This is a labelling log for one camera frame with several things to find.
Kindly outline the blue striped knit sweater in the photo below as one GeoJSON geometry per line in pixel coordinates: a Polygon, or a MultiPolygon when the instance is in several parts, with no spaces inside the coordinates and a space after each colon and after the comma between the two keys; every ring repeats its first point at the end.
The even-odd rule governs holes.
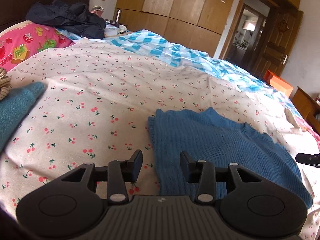
{"type": "Polygon", "coordinates": [[[292,191],[307,207],[313,205],[300,170],[285,147],[247,123],[229,120],[212,108],[201,113],[158,109],[148,118],[148,129],[161,196],[195,196],[196,185],[185,181],[180,167],[180,153],[187,151],[194,160],[209,161],[215,167],[242,165],[292,191]]]}

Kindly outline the pink cartoon bedsheet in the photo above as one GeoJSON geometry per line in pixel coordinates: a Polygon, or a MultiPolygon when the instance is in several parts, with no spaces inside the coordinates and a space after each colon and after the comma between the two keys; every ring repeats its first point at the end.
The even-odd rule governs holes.
{"type": "Polygon", "coordinates": [[[314,139],[316,140],[317,142],[317,146],[318,146],[318,149],[320,150],[320,136],[318,133],[316,133],[313,128],[304,120],[304,119],[301,119],[299,117],[295,117],[296,119],[296,122],[297,124],[300,126],[300,128],[305,132],[309,132],[313,137],[314,139]]]}

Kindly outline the wooden low cabinet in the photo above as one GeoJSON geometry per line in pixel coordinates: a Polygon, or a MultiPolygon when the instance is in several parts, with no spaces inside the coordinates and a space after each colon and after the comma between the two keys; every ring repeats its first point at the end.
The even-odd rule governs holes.
{"type": "Polygon", "coordinates": [[[319,120],[316,119],[316,116],[319,115],[317,102],[300,87],[298,87],[291,101],[302,118],[319,134],[320,124],[319,120]]]}

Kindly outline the white cherry print quilt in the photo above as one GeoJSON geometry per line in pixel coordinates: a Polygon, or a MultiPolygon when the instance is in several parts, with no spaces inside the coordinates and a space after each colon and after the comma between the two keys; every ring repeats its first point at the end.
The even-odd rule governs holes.
{"type": "Polygon", "coordinates": [[[242,83],[216,77],[248,73],[225,61],[201,71],[189,63],[176,67],[143,51],[83,39],[67,48],[50,48],[9,71],[13,88],[35,81],[46,89],[11,136],[1,157],[1,207],[10,215],[23,196],[86,162],[104,166],[116,157],[143,151],[139,180],[129,194],[157,194],[148,117],[163,111],[213,108],[220,115],[248,123],[291,155],[315,154],[317,142],[292,125],[291,101],[272,89],[250,92],[242,83]]]}

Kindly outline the orange box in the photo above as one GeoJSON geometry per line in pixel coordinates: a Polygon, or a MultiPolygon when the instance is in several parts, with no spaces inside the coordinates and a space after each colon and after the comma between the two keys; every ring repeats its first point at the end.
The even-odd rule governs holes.
{"type": "Polygon", "coordinates": [[[293,86],[269,70],[266,71],[263,80],[276,90],[283,92],[288,98],[293,91],[293,86]]]}

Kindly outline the blue white checkered blanket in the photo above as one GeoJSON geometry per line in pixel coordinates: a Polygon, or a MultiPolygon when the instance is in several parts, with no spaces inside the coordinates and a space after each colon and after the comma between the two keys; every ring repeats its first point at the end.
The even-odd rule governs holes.
{"type": "Polygon", "coordinates": [[[274,99],[288,108],[293,115],[301,117],[292,101],[248,71],[226,60],[214,59],[208,53],[171,43],[163,36],[149,30],[127,33],[124,36],[108,37],[105,42],[143,56],[154,56],[172,67],[190,66],[213,77],[228,81],[242,92],[259,93],[274,99]]]}

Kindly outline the teal fuzzy folded sweater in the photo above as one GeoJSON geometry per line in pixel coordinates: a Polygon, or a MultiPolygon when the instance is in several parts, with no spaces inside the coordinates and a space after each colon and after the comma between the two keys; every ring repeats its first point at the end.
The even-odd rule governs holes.
{"type": "Polygon", "coordinates": [[[30,83],[24,87],[14,88],[1,100],[1,152],[45,88],[41,82],[30,83]]]}

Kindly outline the brown wooden door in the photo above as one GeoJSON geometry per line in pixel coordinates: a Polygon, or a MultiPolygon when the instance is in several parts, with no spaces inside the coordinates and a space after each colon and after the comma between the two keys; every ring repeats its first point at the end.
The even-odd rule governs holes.
{"type": "Polygon", "coordinates": [[[269,70],[281,76],[295,45],[303,19],[297,9],[271,8],[267,17],[250,73],[262,79],[269,70]]]}

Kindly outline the beige brown striped sweater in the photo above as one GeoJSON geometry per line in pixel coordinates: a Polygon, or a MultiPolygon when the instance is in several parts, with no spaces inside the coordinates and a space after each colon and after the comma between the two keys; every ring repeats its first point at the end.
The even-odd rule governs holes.
{"type": "Polygon", "coordinates": [[[7,76],[7,71],[0,68],[0,100],[3,100],[10,92],[11,78],[7,76]]]}

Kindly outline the steel thermos bottle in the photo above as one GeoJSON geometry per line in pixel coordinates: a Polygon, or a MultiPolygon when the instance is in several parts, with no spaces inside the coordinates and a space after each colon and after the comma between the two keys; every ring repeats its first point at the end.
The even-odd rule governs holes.
{"type": "Polygon", "coordinates": [[[115,22],[119,22],[121,16],[121,9],[117,9],[116,11],[116,17],[115,17],[115,22]]]}

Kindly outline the wooden wardrobe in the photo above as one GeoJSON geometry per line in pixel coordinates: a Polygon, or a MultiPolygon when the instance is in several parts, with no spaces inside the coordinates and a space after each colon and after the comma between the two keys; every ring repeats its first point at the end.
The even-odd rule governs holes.
{"type": "Polygon", "coordinates": [[[120,23],[214,56],[233,0],[117,0],[120,23]]]}

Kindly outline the pink basket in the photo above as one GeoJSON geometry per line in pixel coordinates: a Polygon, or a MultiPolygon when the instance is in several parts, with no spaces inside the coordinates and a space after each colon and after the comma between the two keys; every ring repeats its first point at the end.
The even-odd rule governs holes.
{"type": "Polygon", "coordinates": [[[95,5],[92,7],[92,9],[90,10],[91,13],[99,16],[99,17],[102,17],[103,15],[103,12],[104,12],[104,8],[100,5],[95,5]]]}

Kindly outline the dark navy jacket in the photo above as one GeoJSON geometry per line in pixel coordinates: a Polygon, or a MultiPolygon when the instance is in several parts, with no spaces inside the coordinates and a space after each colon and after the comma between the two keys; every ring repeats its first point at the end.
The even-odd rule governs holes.
{"type": "Polygon", "coordinates": [[[91,13],[85,3],[67,4],[55,0],[49,5],[35,3],[27,12],[26,20],[60,28],[76,35],[103,39],[106,23],[103,18],[91,13]]]}

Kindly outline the pink strawberry print pillow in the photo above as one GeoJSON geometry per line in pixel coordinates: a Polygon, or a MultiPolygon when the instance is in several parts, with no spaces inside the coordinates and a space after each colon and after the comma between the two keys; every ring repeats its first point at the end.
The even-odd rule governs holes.
{"type": "Polygon", "coordinates": [[[43,50],[73,44],[53,27],[23,21],[1,32],[1,67],[9,71],[43,50]]]}

